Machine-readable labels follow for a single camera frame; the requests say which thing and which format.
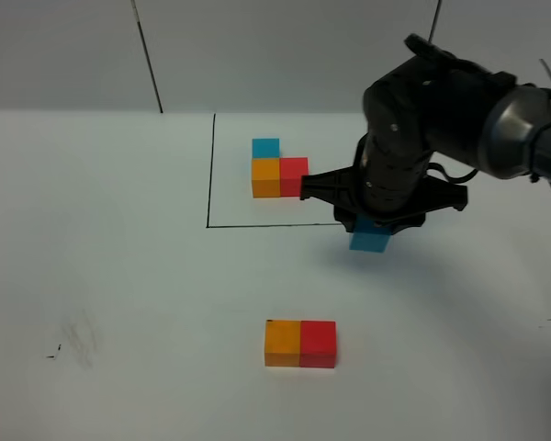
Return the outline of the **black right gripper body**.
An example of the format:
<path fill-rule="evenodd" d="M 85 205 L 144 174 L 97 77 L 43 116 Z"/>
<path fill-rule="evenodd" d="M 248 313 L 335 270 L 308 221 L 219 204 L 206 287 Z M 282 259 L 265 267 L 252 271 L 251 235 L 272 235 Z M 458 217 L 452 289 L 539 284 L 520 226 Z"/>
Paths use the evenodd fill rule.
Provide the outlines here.
<path fill-rule="evenodd" d="M 333 206 L 333 217 L 347 232 L 398 233 L 421 227 L 429 212 L 468 203 L 468 176 L 451 177 L 441 165 L 405 170 L 373 170 L 356 165 L 301 180 L 300 198 Z"/>

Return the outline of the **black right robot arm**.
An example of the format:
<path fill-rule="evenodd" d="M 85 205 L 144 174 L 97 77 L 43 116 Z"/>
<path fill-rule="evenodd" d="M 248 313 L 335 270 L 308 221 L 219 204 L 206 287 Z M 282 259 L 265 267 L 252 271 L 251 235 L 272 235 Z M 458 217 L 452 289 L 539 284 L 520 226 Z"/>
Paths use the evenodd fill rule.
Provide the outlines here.
<path fill-rule="evenodd" d="M 443 51 L 418 35 L 412 57 L 364 92 L 366 134 L 352 165 L 301 180 L 302 198 L 332 205 L 348 232 L 369 223 L 398 233 L 428 213 L 462 210 L 467 179 L 433 162 L 440 153 L 506 180 L 551 183 L 551 89 L 518 83 Z"/>

